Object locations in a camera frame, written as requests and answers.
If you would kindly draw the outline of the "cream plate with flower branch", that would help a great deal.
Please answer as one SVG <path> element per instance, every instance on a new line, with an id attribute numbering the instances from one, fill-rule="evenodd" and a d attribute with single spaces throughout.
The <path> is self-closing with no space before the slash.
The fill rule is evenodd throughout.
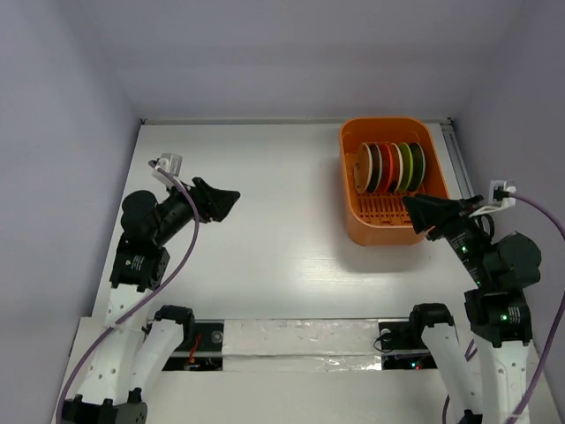
<path id="1" fill-rule="evenodd" d="M 390 193 L 395 193 L 398 190 L 398 186 L 402 180 L 403 175 L 403 159 L 400 148 L 395 143 L 389 144 L 389 149 L 393 157 L 393 177 L 391 183 L 388 187 Z"/>

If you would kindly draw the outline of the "dark green patterned plate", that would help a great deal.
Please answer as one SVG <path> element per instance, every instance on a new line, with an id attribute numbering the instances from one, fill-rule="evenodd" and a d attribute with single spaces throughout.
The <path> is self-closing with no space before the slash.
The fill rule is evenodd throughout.
<path id="1" fill-rule="evenodd" d="M 413 159 L 413 173 L 408 190 L 410 192 L 416 192 L 422 185 L 426 174 L 426 157 L 419 143 L 411 143 L 410 149 Z"/>

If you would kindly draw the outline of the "lime green plate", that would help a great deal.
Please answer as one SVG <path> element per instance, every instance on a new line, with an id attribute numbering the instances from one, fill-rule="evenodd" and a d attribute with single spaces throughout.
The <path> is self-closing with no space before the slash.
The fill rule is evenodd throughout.
<path id="1" fill-rule="evenodd" d="M 408 190 L 411 183 L 414 169 L 413 154 L 411 148 L 407 143 L 401 143 L 398 145 L 403 162 L 403 175 L 401 177 L 400 185 L 398 188 L 399 193 L 404 193 Z"/>

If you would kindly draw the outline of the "orange plate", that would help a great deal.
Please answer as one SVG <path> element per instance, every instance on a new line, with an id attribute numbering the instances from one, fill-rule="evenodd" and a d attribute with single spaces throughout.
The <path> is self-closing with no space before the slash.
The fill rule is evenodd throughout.
<path id="1" fill-rule="evenodd" d="M 379 147 L 382 156 L 382 166 L 381 166 L 382 176 L 379 185 L 379 190 L 381 193 L 385 193 L 388 190 L 388 187 L 392 181 L 394 161 L 389 144 L 380 143 Z"/>

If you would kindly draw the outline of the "cream plate with black motifs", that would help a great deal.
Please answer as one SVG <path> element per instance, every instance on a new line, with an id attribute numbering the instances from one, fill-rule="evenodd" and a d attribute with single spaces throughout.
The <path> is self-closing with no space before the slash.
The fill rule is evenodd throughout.
<path id="1" fill-rule="evenodd" d="M 357 159 L 354 165 L 354 182 L 357 193 L 364 193 L 372 178 L 373 155 L 370 146 L 362 143 L 357 151 Z"/>

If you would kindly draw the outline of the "blue patterned plate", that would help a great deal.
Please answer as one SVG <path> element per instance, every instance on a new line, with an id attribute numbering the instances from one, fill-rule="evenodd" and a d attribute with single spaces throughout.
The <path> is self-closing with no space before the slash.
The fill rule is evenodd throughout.
<path id="1" fill-rule="evenodd" d="M 382 153 L 377 144 L 370 144 L 369 149 L 372 157 L 372 172 L 367 192 L 375 193 L 382 176 Z"/>

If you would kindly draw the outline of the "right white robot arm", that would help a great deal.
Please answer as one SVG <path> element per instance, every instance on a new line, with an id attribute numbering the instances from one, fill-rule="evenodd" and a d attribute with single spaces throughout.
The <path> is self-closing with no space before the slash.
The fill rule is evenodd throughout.
<path id="1" fill-rule="evenodd" d="M 540 279 L 541 252 L 533 240 L 513 232 L 493 239 L 494 223 L 483 198 L 450 200 L 417 193 L 403 197 L 416 233 L 444 239 L 475 288 L 464 308 L 480 364 L 475 378 L 456 338 L 448 308 L 413 307 L 408 339 L 432 354 L 458 423 L 527 423 L 527 361 L 532 341 L 531 310 L 524 289 Z"/>

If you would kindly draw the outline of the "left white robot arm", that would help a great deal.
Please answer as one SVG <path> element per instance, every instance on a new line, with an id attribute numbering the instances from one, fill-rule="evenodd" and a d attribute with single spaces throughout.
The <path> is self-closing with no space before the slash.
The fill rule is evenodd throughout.
<path id="1" fill-rule="evenodd" d="M 165 273 L 166 244 L 188 223 L 221 222 L 240 198 L 238 191 L 187 185 L 165 178 L 168 196 L 147 190 L 122 202 L 122 235 L 110 272 L 104 329 L 72 370 L 57 403 L 57 423 L 144 423 L 148 394 L 170 355 L 195 335 L 189 307 L 164 305 L 148 314 L 154 298 L 186 264 Z"/>

